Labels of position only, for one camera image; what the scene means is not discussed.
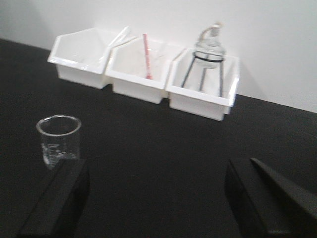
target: glass flask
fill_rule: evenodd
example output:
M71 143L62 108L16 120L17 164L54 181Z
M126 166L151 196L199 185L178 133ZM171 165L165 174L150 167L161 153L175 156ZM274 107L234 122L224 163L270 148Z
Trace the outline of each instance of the glass flask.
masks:
M221 46L218 36L222 24L216 22L213 26L203 31L199 41L195 44L195 56L197 64L205 68L217 68L219 60L224 59L225 49Z

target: white plastic bin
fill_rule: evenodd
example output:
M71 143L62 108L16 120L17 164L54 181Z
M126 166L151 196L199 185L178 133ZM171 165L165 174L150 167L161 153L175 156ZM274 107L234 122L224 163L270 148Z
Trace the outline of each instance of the white plastic bin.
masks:
M234 104L239 81L239 58L226 56L223 62L223 94L219 96L219 70L208 69L201 90L202 68L194 64L184 87L181 87L193 58L193 49L184 51L172 64L166 86L170 107L215 120L223 120Z
M170 64L184 48L151 39L148 42L153 79L146 78L142 37L113 49L106 75L113 77L115 93L158 104L163 97L167 97L164 89Z
M58 36L48 62L56 64L59 78L101 89L111 83L105 68L112 47L133 39L119 39L120 42L109 46L117 35L90 28Z

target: glass beaker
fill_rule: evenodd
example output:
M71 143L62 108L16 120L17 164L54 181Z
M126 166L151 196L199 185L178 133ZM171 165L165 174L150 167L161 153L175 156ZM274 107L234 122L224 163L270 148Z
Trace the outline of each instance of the glass beaker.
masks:
M60 159L79 159L81 121L72 116L55 115L40 120L36 128L41 134L43 159L51 170Z

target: black object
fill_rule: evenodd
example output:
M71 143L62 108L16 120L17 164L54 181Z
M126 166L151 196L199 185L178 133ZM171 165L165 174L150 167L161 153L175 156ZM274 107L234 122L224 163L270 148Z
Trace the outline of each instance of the black object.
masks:
M89 194L86 160L60 160L42 181L18 238L70 238Z
M317 237L317 198L257 159L231 159L225 192L245 238Z

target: red and white straw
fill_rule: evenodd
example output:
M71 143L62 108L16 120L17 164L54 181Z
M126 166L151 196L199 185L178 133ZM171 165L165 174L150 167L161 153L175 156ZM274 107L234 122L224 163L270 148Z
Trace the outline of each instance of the red and white straw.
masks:
M145 61L146 61L146 64L147 64L147 76L146 76L146 78L147 79L152 79L147 34L143 34L143 43L144 43L144 50L145 50Z

